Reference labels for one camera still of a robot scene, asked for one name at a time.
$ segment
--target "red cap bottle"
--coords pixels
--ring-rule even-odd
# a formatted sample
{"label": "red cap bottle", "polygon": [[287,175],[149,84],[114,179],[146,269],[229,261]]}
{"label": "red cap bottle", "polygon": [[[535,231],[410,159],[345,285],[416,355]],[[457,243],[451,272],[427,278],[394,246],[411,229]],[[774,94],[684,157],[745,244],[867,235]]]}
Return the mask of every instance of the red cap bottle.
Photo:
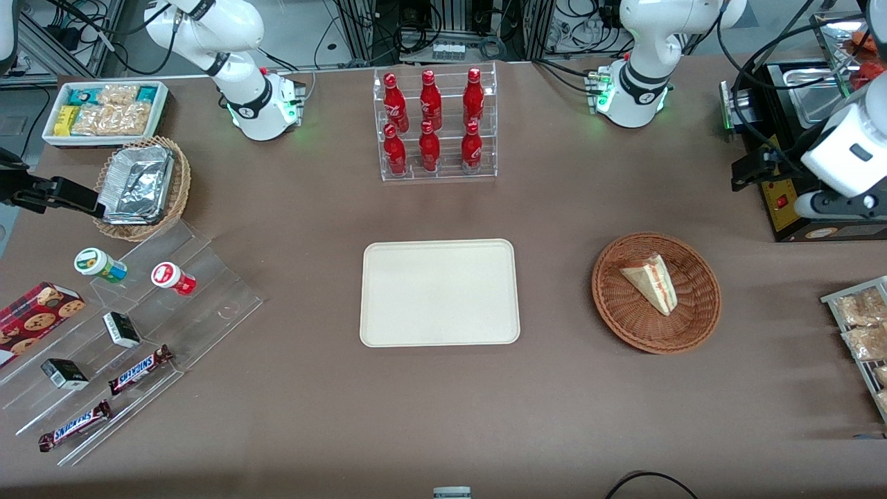
{"label": "red cap bottle", "polygon": [[404,93],[397,88],[397,78],[393,73],[382,77],[385,83],[385,114],[389,123],[393,123],[400,133],[410,130],[410,119],[406,117],[406,99]]}
{"label": "red cap bottle", "polygon": [[422,105],[422,120],[428,120],[435,130],[444,126],[444,109],[441,104],[441,91],[435,83],[435,72],[422,71],[422,93],[419,96]]}
{"label": "red cap bottle", "polygon": [[434,124],[429,120],[422,122],[419,149],[422,152],[422,168],[428,173],[435,173],[441,162],[441,141],[437,138]]}
{"label": "red cap bottle", "polygon": [[483,141],[477,135],[480,128],[477,121],[468,122],[465,127],[465,137],[462,138],[462,171],[468,175],[474,175],[481,169],[481,147]]}
{"label": "red cap bottle", "polygon": [[483,88],[481,87],[481,70],[472,67],[468,70],[468,85],[462,94],[462,106],[465,110],[462,121],[465,126],[476,120],[478,123],[483,118]]}
{"label": "red cap bottle", "polygon": [[406,175],[406,148],[404,142],[397,136],[397,128],[391,123],[385,123],[383,128],[385,132],[385,142],[382,148],[385,149],[385,156],[388,159],[391,175],[402,177]]}

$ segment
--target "brown tablecloth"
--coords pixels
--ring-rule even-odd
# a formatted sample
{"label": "brown tablecloth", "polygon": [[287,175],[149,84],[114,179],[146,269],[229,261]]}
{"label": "brown tablecloth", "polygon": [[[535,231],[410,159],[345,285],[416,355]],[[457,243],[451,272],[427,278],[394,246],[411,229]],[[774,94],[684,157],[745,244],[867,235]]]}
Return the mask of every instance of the brown tablecloth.
{"label": "brown tablecloth", "polygon": [[[687,58],[664,111],[623,130],[531,64],[499,64],[499,177],[445,186],[381,183],[372,71],[320,75],[305,124],[267,143],[231,125],[208,78],[167,81],[164,134],[193,170],[185,218],[268,301],[74,468],[0,419],[0,495],[603,497],[638,469],[701,497],[884,494],[887,442],[852,440],[883,427],[818,299],[886,274],[884,244],[772,242],[757,192],[728,185],[742,147],[720,131],[717,83],[733,74]],[[91,184],[107,154],[47,147],[37,172]],[[693,352],[639,352],[594,311],[595,257],[645,230],[693,245],[720,280],[720,325]],[[497,237],[515,248],[516,343],[361,344],[368,244]],[[130,247],[88,217],[23,211],[0,303],[40,280],[86,287],[71,261],[90,245]]]}

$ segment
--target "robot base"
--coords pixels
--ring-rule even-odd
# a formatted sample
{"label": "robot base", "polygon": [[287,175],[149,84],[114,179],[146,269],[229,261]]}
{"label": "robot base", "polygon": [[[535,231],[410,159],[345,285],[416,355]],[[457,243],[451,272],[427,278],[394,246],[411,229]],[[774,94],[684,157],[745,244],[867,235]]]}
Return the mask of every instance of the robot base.
{"label": "robot base", "polygon": [[265,78],[271,82],[271,99],[255,118],[237,116],[228,106],[234,124],[252,140],[271,140],[302,124],[305,87],[296,87],[292,80],[280,75],[268,74]]}
{"label": "robot base", "polygon": [[624,60],[618,60],[609,66],[601,66],[597,74],[585,78],[586,90],[600,92],[600,95],[588,96],[588,107],[593,115],[605,115],[619,126],[639,128],[653,121],[653,116],[662,110],[668,89],[663,91],[658,102],[638,105],[619,83],[619,71],[624,65]]}

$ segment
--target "cookie box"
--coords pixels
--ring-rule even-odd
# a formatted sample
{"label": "cookie box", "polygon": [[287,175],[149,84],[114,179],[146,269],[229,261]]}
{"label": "cookie box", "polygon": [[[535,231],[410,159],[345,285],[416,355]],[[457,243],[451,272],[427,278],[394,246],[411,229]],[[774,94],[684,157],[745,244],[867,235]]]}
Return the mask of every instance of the cookie box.
{"label": "cookie box", "polygon": [[72,290],[41,282],[0,310],[0,368],[85,306]]}
{"label": "cookie box", "polygon": [[[139,85],[140,87],[156,88],[157,91],[153,95],[151,104],[151,113],[148,116],[148,123],[145,126],[145,132],[141,135],[107,135],[107,136],[65,136],[55,134],[55,123],[59,119],[59,113],[65,107],[71,95],[77,91],[85,91],[95,89],[106,84],[120,85]],[[99,148],[99,147],[117,147],[122,144],[129,144],[140,139],[149,139],[156,135],[156,131],[161,123],[164,109],[167,103],[169,89],[159,80],[101,80],[92,82],[74,82],[65,83],[59,88],[59,95],[52,105],[49,119],[46,120],[46,126],[43,127],[43,140],[52,146],[60,149],[67,148]]]}

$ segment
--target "brown wicker basket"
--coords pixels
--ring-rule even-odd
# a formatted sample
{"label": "brown wicker basket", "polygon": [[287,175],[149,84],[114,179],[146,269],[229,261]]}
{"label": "brown wicker basket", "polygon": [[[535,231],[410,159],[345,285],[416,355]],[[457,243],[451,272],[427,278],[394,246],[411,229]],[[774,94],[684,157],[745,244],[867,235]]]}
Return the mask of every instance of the brown wicker basket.
{"label": "brown wicker basket", "polygon": [[[173,226],[182,216],[184,206],[188,203],[188,189],[191,187],[191,166],[188,164],[188,158],[184,157],[182,149],[180,149],[175,142],[166,139],[165,137],[141,139],[131,144],[127,144],[123,148],[148,146],[164,146],[176,155],[176,161],[173,164],[173,177],[169,183],[169,194],[167,194],[163,219],[160,223],[153,226],[112,226],[96,218],[94,222],[98,227],[98,230],[108,237],[123,239],[129,242],[142,242],[151,234],[159,232],[163,227]],[[105,184],[105,175],[107,175],[108,166],[111,164],[111,157],[108,158],[105,162],[105,167],[102,168],[101,173],[98,174],[95,189],[97,192],[101,192],[102,186]]]}
{"label": "brown wicker basket", "polygon": [[[619,272],[626,260],[662,255],[678,295],[668,317]],[[673,237],[629,234],[605,248],[592,272],[592,296],[604,322],[626,343],[651,353],[681,353],[701,345],[718,326],[721,295],[705,260]]]}

